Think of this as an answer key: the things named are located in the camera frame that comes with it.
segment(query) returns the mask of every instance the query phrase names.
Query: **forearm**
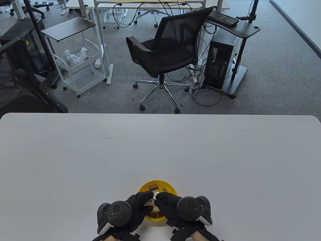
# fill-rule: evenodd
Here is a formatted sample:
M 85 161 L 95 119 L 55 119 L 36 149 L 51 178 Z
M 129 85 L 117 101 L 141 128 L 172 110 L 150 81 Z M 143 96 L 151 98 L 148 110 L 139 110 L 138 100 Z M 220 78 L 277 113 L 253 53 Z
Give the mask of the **forearm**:
M 115 239 L 113 236 L 109 236 L 108 238 L 106 238 L 104 241 L 119 241 L 118 239 Z
M 208 241 L 203 235 L 201 235 L 201 233 L 199 231 L 196 231 L 195 233 L 193 233 L 191 235 L 191 238 L 194 241 Z

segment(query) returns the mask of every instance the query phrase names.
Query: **food wrapper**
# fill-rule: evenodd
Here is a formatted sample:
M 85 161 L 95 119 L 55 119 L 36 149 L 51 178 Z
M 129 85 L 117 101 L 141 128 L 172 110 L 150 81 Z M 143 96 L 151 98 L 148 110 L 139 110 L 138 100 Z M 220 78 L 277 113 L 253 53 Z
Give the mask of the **food wrapper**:
M 157 194 L 159 194 L 161 191 L 158 189 L 158 185 L 153 185 L 149 187 L 149 190 L 154 193 L 153 198 L 148 200 L 145 204 L 145 206 L 153 206 L 153 211 L 148 215 L 149 217 L 152 218 L 157 218 L 160 217 L 160 210 L 159 208 L 154 204 L 154 201 L 156 199 Z

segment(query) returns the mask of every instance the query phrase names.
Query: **baseboard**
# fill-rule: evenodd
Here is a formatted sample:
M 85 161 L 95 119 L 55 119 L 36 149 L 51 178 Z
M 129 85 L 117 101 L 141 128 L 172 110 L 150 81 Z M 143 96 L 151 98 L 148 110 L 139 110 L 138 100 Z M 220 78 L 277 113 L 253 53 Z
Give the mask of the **baseboard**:
M 270 3 L 275 9 L 285 18 L 285 20 L 293 27 L 293 29 L 303 38 L 303 40 L 310 46 L 310 48 L 321 58 L 321 49 L 303 32 L 303 30 L 287 15 L 286 12 L 274 1 L 270 0 Z

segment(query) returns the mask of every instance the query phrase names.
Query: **chrome chair base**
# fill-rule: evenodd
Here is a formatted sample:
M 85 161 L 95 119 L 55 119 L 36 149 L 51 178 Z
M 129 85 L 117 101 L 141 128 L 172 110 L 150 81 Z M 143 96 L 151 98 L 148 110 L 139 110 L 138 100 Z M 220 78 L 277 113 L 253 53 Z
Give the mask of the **chrome chair base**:
M 143 98 L 140 101 L 141 107 L 140 110 L 143 111 L 145 110 L 145 107 L 143 106 L 143 103 L 145 102 L 145 100 L 147 100 L 156 90 L 158 89 L 163 89 L 166 94 L 169 96 L 169 98 L 172 100 L 172 102 L 174 103 L 176 109 L 175 109 L 175 114 L 178 114 L 180 112 L 179 108 L 178 108 L 178 104 L 176 103 L 175 99 L 173 98 L 173 96 L 171 95 L 171 93 L 169 92 L 169 90 L 167 89 L 166 86 L 184 86 L 185 87 L 185 91 L 188 92 L 189 91 L 189 84 L 184 84 L 184 83 L 168 83 L 168 82 L 160 82 L 160 81 L 149 81 L 149 80 L 135 80 L 135 84 L 133 85 L 134 89 L 138 88 L 138 84 L 137 83 L 144 83 L 144 84 L 150 84 L 150 85 L 156 85 L 153 90 L 151 92 L 149 92 L 145 98 Z
M 167 13 L 165 13 L 165 12 L 162 12 L 162 11 L 159 11 L 159 10 L 156 10 L 156 9 L 150 9 L 150 10 L 144 12 L 143 14 L 138 15 L 138 16 L 136 17 L 134 23 L 137 24 L 137 19 L 139 19 L 139 18 L 141 18 L 141 17 L 143 17 L 143 16 L 145 16 L 145 15 L 147 15 L 147 14 L 149 14 L 149 13 L 151 13 L 151 14 L 154 16 L 154 19 L 155 19 L 155 22 L 156 22 L 156 23 L 154 24 L 154 27 L 155 27 L 155 28 L 158 27 L 158 21 L 157 21 L 157 18 L 156 18 L 155 13 L 160 13 L 160 14 L 164 14 L 164 15 L 169 16 L 169 15 L 168 15 Z

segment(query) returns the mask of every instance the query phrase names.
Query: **white rolling cart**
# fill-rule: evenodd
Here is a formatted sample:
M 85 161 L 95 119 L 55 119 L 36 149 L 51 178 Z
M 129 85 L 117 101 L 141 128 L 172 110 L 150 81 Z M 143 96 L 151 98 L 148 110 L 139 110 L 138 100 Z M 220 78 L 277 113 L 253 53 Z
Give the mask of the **white rolling cart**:
M 98 84 L 100 81 L 107 81 L 104 67 L 102 68 L 103 73 L 97 71 L 93 67 L 93 62 L 98 59 L 102 61 L 100 49 L 95 43 L 85 39 L 83 33 L 84 30 L 94 26 L 94 23 L 91 23 L 80 17 L 76 17 L 66 22 L 55 25 L 51 28 L 42 30 L 42 33 L 45 35 L 47 45 L 49 46 L 50 53 L 58 69 L 59 75 L 64 83 L 64 90 L 66 90 L 67 87 L 70 88 L 71 90 L 76 92 L 78 98 L 80 97 L 81 93 Z M 49 38 L 52 38 L 59 42 L 78 33 L 82 34 L 83 46 L 71 51 L 70 53 L 78 54 L 81 48 L 85 47 L 87 49 L 87 58 L 83 63 L 72 63 L 68 61 L 67 56 L 60 57 L 53 53 L 48 43 Z M 63 69 L 68 71 L 69 78 L 63 78 L 59 67 L 62 67 Z

